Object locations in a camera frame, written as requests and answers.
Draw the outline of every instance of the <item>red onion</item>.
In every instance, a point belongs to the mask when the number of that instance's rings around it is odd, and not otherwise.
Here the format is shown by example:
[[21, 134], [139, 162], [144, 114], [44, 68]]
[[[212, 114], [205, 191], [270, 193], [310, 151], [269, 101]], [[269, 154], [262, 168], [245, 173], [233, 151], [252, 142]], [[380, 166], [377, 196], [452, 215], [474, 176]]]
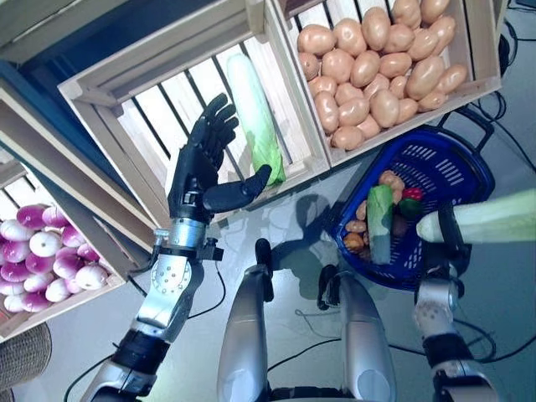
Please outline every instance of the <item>red onion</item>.
[[60, 278], [71, 279], [74, 278], [76, 272], [84, 266], [84, 260], [77, 255], [66, 255], [65, 257], [58, 258], [52, 265], [54, 273]]
[[17, 221], [33, 230], [42, 229], [44, 228], [43, 212], [44, 206], [42, 205], [27, 205], [18, 210]]
[[59, 278], [53, 281], [49, 287], [47, 287], [47, 291], [44, 293], [44, 296], [48, 301], [52, 301], [54, 303], [61, 302], [69, 297], [70, 292], [67, 289], [67, 285], [65, 285], [65, 280]]
[[64, 281], [65, 287], [67, 287], [67, 290], [70, 291], [73, 295], [75, 295], [76, 293], [80, 293], [84, 290], [76, 284], [76, 279], [64, 279]]
[[30, 249], [39, 257], [51, 257], [60, 247], [61, 240], [54, 232], [38, 232], [30, 239]]
[[32, 274], [26, 269], [23, 262], [17, 264], [7, 262], [0, 268], [0, 276], [8, 282], [24, 282], [30, 275]]
[[8, 282], [0, 278], [0, 294], [4, 296], [20, 295], [24, 293], [22, 282]]
[[56, 258], [62, 258], [67, 255], [77, 255], [75, 247], [62, 247], [56, 252]]
[[50, 282], [54, 280], [54, 274], [48, 272], [46, 274], [34, 274], [24, 281], [25, 291], [44, 291]]
[[101, 289], [106, 284], [108, 272], [98, 264], [86, 265], [76, 273], [76, 284], [87, 291]]
[[30, 254], [28, 241], [8, 241], [2, 246], [3, 259], [7, 262], [24, 261]]
[[23, 298], [23, 309], [26, 312], [41, 312], [48, 306], [50, 306], [43, 292], [29, 293]]
[[64, 227], [61, 239], [67, 247], [80, 247], [85, 243], [84, 236], [70, 225]]
[[52, 264], [56, 261], [55, 257], [39, 257], [34, 253], [28, 254], [24, 264], [28, 271], [33, 274], [46, 274], [52, 271]]
[[28, 293], [24, 292], [20, 295], [8, 296], [3, 301], [3, 305], [9, 312], [23, 312], [23, 299], [26, 297], [26, 295], [28, 295]]
[[65, 218], [65, 215], [62, 214], [58, 207], [48, 207], [43, 212], [42, 218], [47, 226], [52, 226], [55, 228], [63, 228], [69, 224], [69, 221], [67, 218]]
[[96, 251], [93, 250], [93, 248], [91, 248], [91, 246], [88, 245], [87, 243], [84, 243], [83, 245], [81, 245], [78, 248], [78, 251], [76, 252], [76, 254], [78, 254], [80, 257], [88, 261], [98, 262], [100, 259]]
[[33, 230], [22, 226], [16, 219], [8, 219], [0, 224], [0, 235], [6, 240], [25, 241], [30, 240]]

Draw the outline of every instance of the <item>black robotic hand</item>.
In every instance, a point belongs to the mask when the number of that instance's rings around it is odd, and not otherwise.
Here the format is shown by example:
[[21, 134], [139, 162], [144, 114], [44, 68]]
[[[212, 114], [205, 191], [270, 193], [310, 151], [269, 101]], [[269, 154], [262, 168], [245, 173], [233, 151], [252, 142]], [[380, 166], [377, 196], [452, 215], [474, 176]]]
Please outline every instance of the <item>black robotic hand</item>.
[[244, 182], [218, 185], [218, 170], [224, 149], [235, 139], [238, 119], [227, 96], [216, 96], [206, 107], [178, 154], [173, 184], [167, 202], [172, 219], [190, 218], [208, 223], [215, 213], [251, 203], [266, 186], [271, 168], [262, 166]]

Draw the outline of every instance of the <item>robotic arm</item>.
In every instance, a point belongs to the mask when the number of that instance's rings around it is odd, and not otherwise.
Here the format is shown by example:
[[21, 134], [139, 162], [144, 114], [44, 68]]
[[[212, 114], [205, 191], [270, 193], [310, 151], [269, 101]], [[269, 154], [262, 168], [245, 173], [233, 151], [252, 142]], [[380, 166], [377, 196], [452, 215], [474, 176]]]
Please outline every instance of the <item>robotic arm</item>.
[[244, 182], [218, 184], [224, 149], [235, 139], [236, 109], [214, 98], [181, 149], [167, 196], [170, 230], [157, 229], [151, 289], [114, 355], [100, 368], [82, 401], [135, 401], [147, 396], [157, 369], [177, 338], [204, 278], [201, 260], [221, 260], [216, 239], [205, 240], [214, 214], [251, 203], [268, 182], [269, 166]]

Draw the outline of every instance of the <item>basket handle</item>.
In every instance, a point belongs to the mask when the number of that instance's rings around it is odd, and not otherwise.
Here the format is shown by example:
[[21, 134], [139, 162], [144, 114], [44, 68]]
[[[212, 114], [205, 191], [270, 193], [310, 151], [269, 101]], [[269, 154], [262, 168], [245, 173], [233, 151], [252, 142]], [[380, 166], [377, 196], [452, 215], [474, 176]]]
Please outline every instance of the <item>basket handle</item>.
[[[495, 129], [493, 128], [493, 124], [484, 119], [482, 116], [480, 116], [475, 111], [469, 109], [468, 106], [462, 106], [458, 109], [454, 110], [456, 113], [464, 116], [466, 119], [472, 121], [473, 123], [477, 124], [481, 129], [484, 130], [484, 137], [480, 140], [478, 145], [475, 147], [475, 153], [480, 155], [480, 152], [482, 149], [486, 146], [487, 142], [495, 132]], [[440, 120], [439, 124], [437, 126], [443, 128], [445, 125], [447, 119], [451, 116], [452, 112], [446, 113]]]

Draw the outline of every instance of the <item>gray floor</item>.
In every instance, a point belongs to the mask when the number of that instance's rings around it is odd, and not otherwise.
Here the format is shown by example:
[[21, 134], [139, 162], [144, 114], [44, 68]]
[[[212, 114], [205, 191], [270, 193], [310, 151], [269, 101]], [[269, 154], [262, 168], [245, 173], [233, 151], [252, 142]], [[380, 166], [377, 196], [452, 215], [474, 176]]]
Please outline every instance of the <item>gray floor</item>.
[[[512, 13], [508, 18], [520, 37], [536, 37], [533, 14]], [[536, 160], [534, 135], [536, 115], [536, 81], [533, 78], [534, 44], [519, 45], [518, 58], [504, 79], [503, 94], [508, 101], [508, 113], [503, 119], [528, 154]], [[452, 128], [470, 141], [480, 133], [462, 120]], [[497, 181], [492, 197], [536, 187], [536, 177], [523, 164], [517, 151], [500, 131], [483, 151]], [[225, 248], [220, 264], [228, 297], [223, 306], [189, 322], [178, 341], [171, 347], [159, 371], [159, 379], [151, 401], [211, 401], [215, 400], [216, 373], [225, 321], [240, 283], [243, 270], [253, 264], [253, 244], [266, 237], [273, 246], [283, 242], [290, 248], [279, 247], [278, 260], [282, 271], [274, 274], [276, 299], [265, 309], [269, 348], [269, 363], [322, 340], [311, 333], [296, 309], [317, 313], [317, 273], [328, 262], [337, 259], [337, 252], [320, 230], [315, 230], [315, 218], [331, 205], [346, 182], [354, 174], [362, 174], [371, 157], [332, 175], [310, 188], [268, 204], [262, 209], [242, 213], [223, 229], [215, 230], [220, 246]], [[301, 226], [296, 221], [299, 210]], [[516, 348], [536, 331], [534, 320], [534, 244], [475, 246], [469, 271], [464, 276], [466, 296], [461, 299], [457, 316], [493, 331], [498, 353]], [[388, 339], [412, 348], [420, 346], [419, 335], [411, 319], [413, 295], [394, 291], [363, 280], [384, 319]], [[147, 278], [142, 278], [147, 285]], [[221, 288], [214, 264], [205, 265], [205, 281], [194, 300], [194, 311], [215, 303]], [[142, 303], [131, 286], [107, 294], [49, 322], [54, 351], [45, 373], [34, 381], [15, 389], [17, 402], [57, 402], [69, 383], [89, 365], [113, 351], [117, 342]], [[338, 317], [310, 317], [317, 332], [324, 336], [338, 335]], [[473, 334], [463, 332], [468, 337]], [[536, 358], [534, 346], [522, 354], [500, 363], [487, 365], [483, 371], [492, 380], [505, 400], [536, 400]], [[480, 347], [474, 353], [484, 353]], [[393, 351], [399, 400], [431, 400], [430, 371], [424, 358]], [[306, 353], [270, 373], [272, 386], [316, 385], [338, 387], [342, 378], [341, 345], [331, 343]], [[77, 400], [89, 378], [73, 390], [70, 400]]]

